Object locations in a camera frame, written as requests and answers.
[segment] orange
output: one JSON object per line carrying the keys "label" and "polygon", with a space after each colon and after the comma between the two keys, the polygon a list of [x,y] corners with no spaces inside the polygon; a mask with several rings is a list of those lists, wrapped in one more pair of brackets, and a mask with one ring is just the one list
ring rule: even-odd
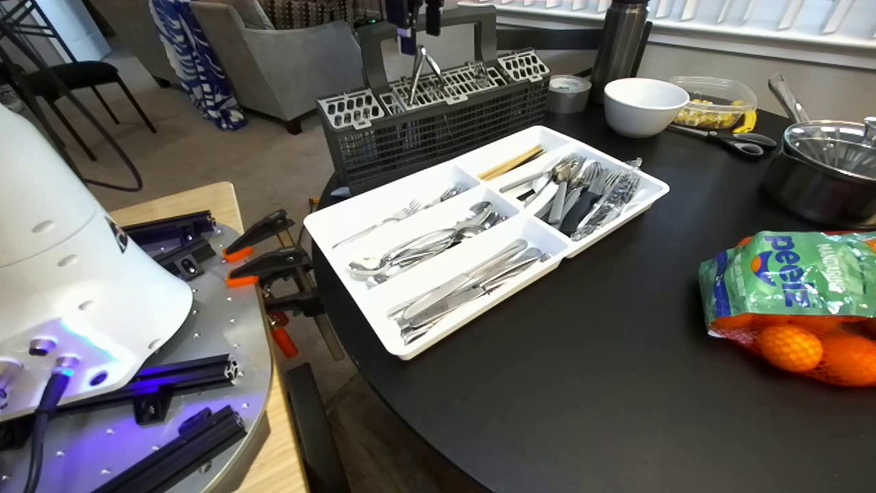
{"label": "orange", "polygon": [[876,382],[876,341],[854,330],[825,337],[822,381],[839,385]]}
{"label": "orange", "polygon": [[802,326],[766,326],[757,330],[757,351],[785,373],[810,373],[825,356],[822,338]]}

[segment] cutlery tray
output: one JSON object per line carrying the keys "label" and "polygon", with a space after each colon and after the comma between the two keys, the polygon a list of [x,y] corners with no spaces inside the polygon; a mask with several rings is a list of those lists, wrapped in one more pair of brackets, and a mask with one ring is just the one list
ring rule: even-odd
{"label": "cutlery tray", "polygon": [[[534,144],[539,148],[539,152],[532,162],[523,162],[520,167],[494,179],[482,177],[498,162],[514,158]],[[532,205],[513,195],[503,195],[509,182],[518,182],[529,174],[544,174],[568,155],[595,158],[610,174],[638,177],[638,188],[623,208],[623,212],[603,221],[584,237],[564,236],[560,227],[539,219]],[[443,337],[456,334],[466,323],[477,319],[497,304],[520,292],[532,282],[543,278],[564,258],[576,258],[592,244],[603,241],[606,236],[653,208],[662,195],[668,195],[668,182],[554,127],[529,125],[513,137],[497,138],[451,162],[427,167],[416,174],[406,174],[382,188],[369,188],[346,203],[315,210],[304,219],[304,225],[349,292],[356,299],[384,347],[409,360]],[[498,212],[498,221],[494,227],[475,227],[472,231],[461,236],[461,244],[438,255],[431,255],[424,260],[413,258],[413,266],[406,266],[399,271],[390,267],[391,274],[386,278],[364,278],[362,267],[353,267],[382,267],[382,260],[390,258],[386,252],[413,237],[434,237],[427,231],[461,225],[475,212],[475,205],[491,205],[491,210]],[[466,274],[472,277],[472,271],[479,271],[479,266],[491,263],[491,258],[520,237],[543,252],[539,263],[514,271],[497,289],[446,310],[427,330],[423,330],[423,337],[409,338],[404,334],[404,326],[394,316],[397,310],[457,282]]]}

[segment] green package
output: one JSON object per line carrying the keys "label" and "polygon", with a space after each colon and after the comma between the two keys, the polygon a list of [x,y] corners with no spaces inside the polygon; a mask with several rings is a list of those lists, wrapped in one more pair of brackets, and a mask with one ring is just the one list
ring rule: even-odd
{"label": "green package", "polygon": [[709,326],[747,311],[876,316],[876,231],[763,230],[698,277]]}

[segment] metal pot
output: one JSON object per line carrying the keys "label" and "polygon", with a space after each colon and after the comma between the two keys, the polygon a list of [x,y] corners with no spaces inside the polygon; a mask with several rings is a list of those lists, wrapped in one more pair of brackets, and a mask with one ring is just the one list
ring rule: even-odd
{"label": "metal pot", "polygon": [[876,116],[810,119],[783,79],[770,89],[794,115],[766,167],[763,192],[799,219],[866,221],[876,216]]}

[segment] gray armchair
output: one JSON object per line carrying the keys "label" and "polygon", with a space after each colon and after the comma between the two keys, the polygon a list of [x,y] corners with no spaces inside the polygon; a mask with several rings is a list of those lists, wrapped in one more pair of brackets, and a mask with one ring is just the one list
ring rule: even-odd
{"label": "gray armchair", "polygon": [[[93,6],[115,26],[119,38],[130,43],[142,62],[152,62],[154,75],[168,75],[169,64],[157,26],[152,26],[148,41],[141,38],[145,36],[142,30],[124,30],[131,16],[142,14],[142,21],[152,25],[148,0],[93,0]],[[301,115],[315,108],[321,96],[362,84],[362,51],[349,21],[275,30],[258,0],[191,0],[191,8],[239,101],[246,108],[284,119],[291,130],[301,130]]]}

